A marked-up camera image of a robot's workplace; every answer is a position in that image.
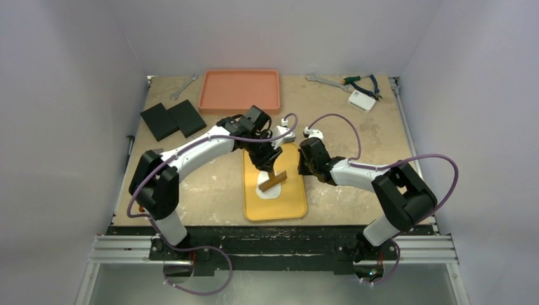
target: gray floor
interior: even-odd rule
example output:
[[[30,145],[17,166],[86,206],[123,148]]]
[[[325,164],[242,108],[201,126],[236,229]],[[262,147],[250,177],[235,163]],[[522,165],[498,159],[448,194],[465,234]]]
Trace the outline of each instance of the gray floor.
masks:
[[[235,271],[229,286],[209,297],[163,285],[161,269],[102,265],[91,304],[455,304],[445,265],[401,265],[392,280],[374,288],[331,272]],[[215,277],[192,278],[183,285],[208,291],[226,275],[217,271]]]

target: pink tray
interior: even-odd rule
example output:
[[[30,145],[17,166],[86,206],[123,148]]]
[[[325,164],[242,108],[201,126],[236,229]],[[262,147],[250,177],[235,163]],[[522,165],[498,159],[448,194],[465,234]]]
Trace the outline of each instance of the pink tray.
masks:
[[[211,70],[204,77],[198,111],[243,114],[252,105],[269,114],[281,109],[279,72],[274,70]]]

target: white wall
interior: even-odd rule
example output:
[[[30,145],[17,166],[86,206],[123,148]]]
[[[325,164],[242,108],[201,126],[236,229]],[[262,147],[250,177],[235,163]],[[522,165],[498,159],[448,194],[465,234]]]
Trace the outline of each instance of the white wall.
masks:
[[[438,213],[472,304],[537,304],[539,2],[444,1],[402,75],[419,153],[460,167]],[[422,162],[438,194],[450,166]]]
[[[145,91],[106,1],[1,1],[2,304],[74,302]]]
[[[441,0],[111,0],[144,72],[399,75]]]

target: silver wrench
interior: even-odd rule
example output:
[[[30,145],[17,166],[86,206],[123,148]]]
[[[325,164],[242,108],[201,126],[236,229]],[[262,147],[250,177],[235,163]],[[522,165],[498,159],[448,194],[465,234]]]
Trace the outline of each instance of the silver wrench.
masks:
[[[322,83],[322,84],[339,87],[340,89],[342,89],[342,90],[344,90],[346,92],[353,92],[354,91],[354,88],[352,87],[352,85],[346,85],[345,86],[345,85],[342,85],[342,84],[339,84],[339,83],[335,83],[334,81],[328,81],[327,79],[318,78],[318,77],[316,77],[316,75],[314,75],[312,73],[307,74],[307,76],[305,76],[305,79],[307,79],[308,81],[316,81],[316,82],[319,82],[319,83]]]
[[[180,93],[182,93],[182,91],[184,91],[185,88],[187,88],[187,86],[189,86],[189,84],[192,83],[197,78],[198,78],[198,75],[196,75],[196,74],[191,75],[191,79],[186,81],[186,83],[182,86],[182,88],[180,88],[180,90],[178,90],[175,93],[171,94],[170,99],[171,100],[172,99],[177,100],[180,97]]]

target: table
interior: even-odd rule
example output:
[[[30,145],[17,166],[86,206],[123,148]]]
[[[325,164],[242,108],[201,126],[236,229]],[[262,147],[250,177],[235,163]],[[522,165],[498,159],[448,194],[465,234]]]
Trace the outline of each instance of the table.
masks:
[[[344,76],[323,76],[340,81]],[[151,81],[144,109],[162,103],[165,108],[189,99],[197,109],[203,78],[192,82],[171,100],[170,94],[188,80],[188,76],[156,76]],[[350,93],[340,88],[305,80],[304,76],[281,76],[281,114],[272,116],[273,122],[289,112],[299,116],[296,143],[303,140],[302,130],[323,114],[333,112],[346,116],[358,129],[362,163],[388,164],[411,156],[399,108],[387,76],[376,76],[383,100],[377,102],[369,113],[347,104]],[[369,78],[358,84],[372,90]],[[203,115],[208,127],[185,139],[181,132],[157,142],[145,122],[141,120],[133,145],[132,157],[121,188],[115,226],[149,226],[145,219],[129,219],[126,208],[130,199],[128,186],[140,156],[147,150],[162,148],[165,151],[195,139],[215,124],[223,115]],[[331,156],[356,156],[358,147],[354,133],[339,118],[325,118],[314,128],[324,134],[324,144]],[[235,151],[202,166],[180,185],[180,203],[176,208],[187,226],[260,226],[260,225],[344,225],[369,224],[382,214],[374,193],[352,187],[334,187],[320,183],[316,178],[304,177],[308,211],[300,219],[252,222],[243,214],[242,153]]]

